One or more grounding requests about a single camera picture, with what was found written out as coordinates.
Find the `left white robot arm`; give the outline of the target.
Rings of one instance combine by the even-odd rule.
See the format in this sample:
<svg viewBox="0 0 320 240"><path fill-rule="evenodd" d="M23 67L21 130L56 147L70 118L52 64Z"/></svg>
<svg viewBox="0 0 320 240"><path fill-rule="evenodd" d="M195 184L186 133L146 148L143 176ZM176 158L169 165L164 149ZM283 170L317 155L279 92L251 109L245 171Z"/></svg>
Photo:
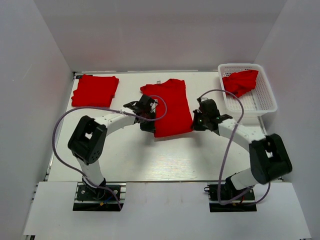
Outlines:
<svg viewBox="0 0 320 240"><path fill-rule="evenodd" d="M138 101L124 104L121 110L96 118L85 115L79 120L67 147L79 162L84 173L82 182L94 199L99 200L106 193L106 179L99 164L106 137L134 124L140 124L142 131L154 133L157 103L144 94Z"/></svg>

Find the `folded red t shirt stack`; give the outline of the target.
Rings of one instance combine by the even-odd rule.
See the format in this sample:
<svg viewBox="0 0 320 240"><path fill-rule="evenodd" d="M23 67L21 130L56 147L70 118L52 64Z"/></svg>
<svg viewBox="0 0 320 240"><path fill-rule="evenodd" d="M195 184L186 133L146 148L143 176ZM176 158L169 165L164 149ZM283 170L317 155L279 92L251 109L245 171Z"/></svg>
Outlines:
<svg viewBox="0 0 320 240"><path fill-rule="evenodd" d="M73 107L109 108L115 97L119 79L115 76L92 76L84 74L73 91Z"/></svg>

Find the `white plastic basket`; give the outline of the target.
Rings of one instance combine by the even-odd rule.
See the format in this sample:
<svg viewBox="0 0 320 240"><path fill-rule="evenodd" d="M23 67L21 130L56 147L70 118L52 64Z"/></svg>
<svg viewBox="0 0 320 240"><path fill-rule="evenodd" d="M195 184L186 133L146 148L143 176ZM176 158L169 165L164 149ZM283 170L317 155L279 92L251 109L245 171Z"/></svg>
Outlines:
<svg viewBox="0 0 320 240"><path fill-rule="evenodd" d="M223 84L224 77L242 71L258 71L256 87L239 98L244 108L245 118L261 117L278 110L278 105L267 75L260 65L254 63L223 63L217 67L217 70L223 90L225 89Z"/></svg>

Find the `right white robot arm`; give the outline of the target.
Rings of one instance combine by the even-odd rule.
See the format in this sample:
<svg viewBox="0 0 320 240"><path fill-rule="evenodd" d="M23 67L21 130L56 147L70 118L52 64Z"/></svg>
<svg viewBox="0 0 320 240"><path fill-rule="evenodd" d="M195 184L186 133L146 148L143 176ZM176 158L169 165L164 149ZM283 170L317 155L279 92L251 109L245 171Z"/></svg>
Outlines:
<svg viewBox="0 0 320 240"><path fill-rule="evenodd" d="M218 180L217 200L222 205L244 196L257 184L265 185L293 170L293 165L280 135L265 135L240 125L232 116L221 115L213 99L197 99L199 108L194 110L192 128L211 131L236 143L249 154L249 168L225 179Z"/></svg>

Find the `red t shirt in basket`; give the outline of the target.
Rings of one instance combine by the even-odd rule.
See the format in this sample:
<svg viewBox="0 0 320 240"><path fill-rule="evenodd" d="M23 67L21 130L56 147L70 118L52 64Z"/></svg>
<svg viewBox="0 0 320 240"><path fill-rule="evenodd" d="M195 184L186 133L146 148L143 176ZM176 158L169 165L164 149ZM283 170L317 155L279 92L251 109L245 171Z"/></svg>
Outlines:
<svg viewBox="0 0 320 240"><path fill-rule="evenodd" d="M224 89L240 98L256 88L258 74L258 70L234 72L222 78Z"/></svg>

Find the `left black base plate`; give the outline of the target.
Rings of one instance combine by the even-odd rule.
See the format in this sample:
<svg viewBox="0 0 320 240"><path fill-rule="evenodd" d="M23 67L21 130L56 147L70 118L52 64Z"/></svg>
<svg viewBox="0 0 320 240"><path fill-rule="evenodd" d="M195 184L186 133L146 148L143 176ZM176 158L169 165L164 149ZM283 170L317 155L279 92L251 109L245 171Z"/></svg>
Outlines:
<svg viewBox="0 0 320 240"><path fill-rule="evenodd" d="M74 212L120 212L116 195L120 206L123 207L125 202L126 184L114 183L108 185L113 193L103 190L98 196L94 196L83 183L78 183L76 187L75 197L72 210Z"/></svg>

